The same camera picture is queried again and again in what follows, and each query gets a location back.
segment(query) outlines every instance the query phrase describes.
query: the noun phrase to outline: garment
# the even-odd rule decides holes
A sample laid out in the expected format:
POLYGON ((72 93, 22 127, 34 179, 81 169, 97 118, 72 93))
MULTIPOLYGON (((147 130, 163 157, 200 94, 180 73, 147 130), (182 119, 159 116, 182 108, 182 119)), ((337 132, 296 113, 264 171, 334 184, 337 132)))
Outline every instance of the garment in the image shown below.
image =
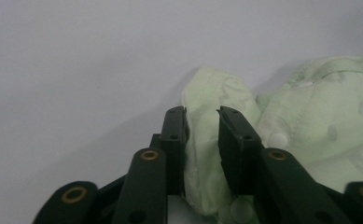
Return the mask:
POLYGON ((317 182, 343 192, 348 182, 363 181, 363 57, 309 61, 279 90, 257 99, 239 77, 203 67, 182 103, 190 128, 187 200, 201 214, 222 223, 257 222, 251 197, 232 201, 220 166, 221 105, 241 111, 265 147, 291 152, 317 182))

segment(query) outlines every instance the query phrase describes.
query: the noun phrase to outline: gray background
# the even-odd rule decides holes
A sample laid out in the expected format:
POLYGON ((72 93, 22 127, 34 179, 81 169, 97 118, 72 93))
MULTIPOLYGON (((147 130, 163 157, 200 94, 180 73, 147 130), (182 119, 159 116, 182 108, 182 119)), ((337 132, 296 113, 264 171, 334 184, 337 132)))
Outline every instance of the gray background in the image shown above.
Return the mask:
MULTIPOLYGON (((317 57, 363 55, 363 1, 0 1, 0 223, 58 187, 124 175, 197 68, 276 89, 317 57)), ((170 199, 169 223, 203 223, 170 199)))

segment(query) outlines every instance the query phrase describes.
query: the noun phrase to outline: wrinkled fabric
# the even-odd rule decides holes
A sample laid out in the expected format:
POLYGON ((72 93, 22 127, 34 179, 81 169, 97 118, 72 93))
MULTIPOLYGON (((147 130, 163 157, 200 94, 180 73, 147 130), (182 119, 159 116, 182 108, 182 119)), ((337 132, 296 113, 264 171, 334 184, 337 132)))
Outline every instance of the wrinkled fabric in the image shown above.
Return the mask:
POLYGON ((254 212, 243 217, 237 208, 248 210, 251 197, 234 201, 222 172, 221 105, 241 111, 265 147, 291 152, 317 182, 343 192, 348 182, 363 181, 363 57, 309 61, 277 91, 257 99, 241 78, 203 67, 184 89, 182 104, 190 128, 187 200, 221 223, 257 223, 254 212))

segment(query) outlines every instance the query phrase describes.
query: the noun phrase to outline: light green fabric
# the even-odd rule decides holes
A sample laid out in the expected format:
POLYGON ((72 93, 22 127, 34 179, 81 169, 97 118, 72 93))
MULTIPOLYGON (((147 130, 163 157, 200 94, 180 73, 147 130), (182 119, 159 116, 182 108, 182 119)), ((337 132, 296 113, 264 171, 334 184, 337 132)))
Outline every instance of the light green fabric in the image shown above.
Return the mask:
MULTIPOLYGON (((227 211, 232 199, 216 145, 220 105, 240 110, 265 147, 290 151, 319 183, 343 192, 348 182, 363 180, 363 57, 304 63, 279 90, 257 100, 239 77, 204 67, 182 102, 191 130, 187 199, 201 214, 237 221, 227 211)), ((252 216, 248 223, 255 222, 252 216)))

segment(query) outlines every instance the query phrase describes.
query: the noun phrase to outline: cloth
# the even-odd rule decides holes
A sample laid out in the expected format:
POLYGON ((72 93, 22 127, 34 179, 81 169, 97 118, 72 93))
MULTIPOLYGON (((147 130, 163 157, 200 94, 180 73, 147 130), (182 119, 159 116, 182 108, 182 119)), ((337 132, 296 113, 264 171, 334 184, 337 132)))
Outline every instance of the cloth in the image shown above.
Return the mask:
POLYGON ((219 222, 257 223, 251 197, 233 201, 222 172, 221 105, 241 111, 265 147, 290 151, 317 182, 343 192, 348 182, 363 181, 363 57, 304 63, 279 90, 257 100, 239 77, 203 67, 184 89, 182 104, 190 128, 187 200, 219 222))

